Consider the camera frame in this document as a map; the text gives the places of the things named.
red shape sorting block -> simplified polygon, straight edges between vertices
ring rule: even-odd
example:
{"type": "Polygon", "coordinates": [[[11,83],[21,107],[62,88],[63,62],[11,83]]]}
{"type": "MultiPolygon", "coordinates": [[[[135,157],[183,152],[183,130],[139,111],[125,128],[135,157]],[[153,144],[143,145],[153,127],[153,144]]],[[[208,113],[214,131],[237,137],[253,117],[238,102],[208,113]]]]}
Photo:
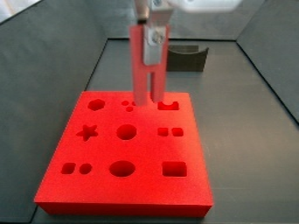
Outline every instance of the red shape sorting block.
{"type": "Polygon", "coordinates": [[[50,214],[204,217],[213,197],[189,94],[137,107],[130,92],[85,92],[35,202],[50,214]]]}

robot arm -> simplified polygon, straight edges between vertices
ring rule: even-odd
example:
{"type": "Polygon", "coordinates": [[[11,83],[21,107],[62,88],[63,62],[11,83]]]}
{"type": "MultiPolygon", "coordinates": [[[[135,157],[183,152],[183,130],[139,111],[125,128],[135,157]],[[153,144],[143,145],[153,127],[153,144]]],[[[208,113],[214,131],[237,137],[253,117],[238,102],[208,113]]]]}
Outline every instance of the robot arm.
{"type": "Polygon", "coordinates": [[[178,8],[190,13],[230,12],[244,0],[135,0],[135,14],[145,26],[131,29],[134,94],[137,105],[146,104],[146,76],[153,75],[154,102],[165,98],[169,22],[178,8]]]}
{"type": "Polygon", "coordinates": [[[189,13],[230,12],[244,0],[135,0],[135,12],[145,25],[145,63],[162,62],[162,44],[174,9],[189,13]]]}

gray table surface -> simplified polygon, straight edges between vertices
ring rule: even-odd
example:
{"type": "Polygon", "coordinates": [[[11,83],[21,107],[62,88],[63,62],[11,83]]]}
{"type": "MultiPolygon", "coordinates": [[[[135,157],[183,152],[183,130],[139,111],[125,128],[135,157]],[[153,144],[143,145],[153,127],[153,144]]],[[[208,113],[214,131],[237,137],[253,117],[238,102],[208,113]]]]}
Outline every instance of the gray table surface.
{"type": "MultiPolygon", "coordinates": [[[[299,128],[236,42],[210,48],[204,73],[169,73],[192,94],[216,206],[205,219],[50,216],[34,223],[298,223],[299,128]]],[[[129,41],[110,40],[89,90],[131,90],[129,41]]]]}

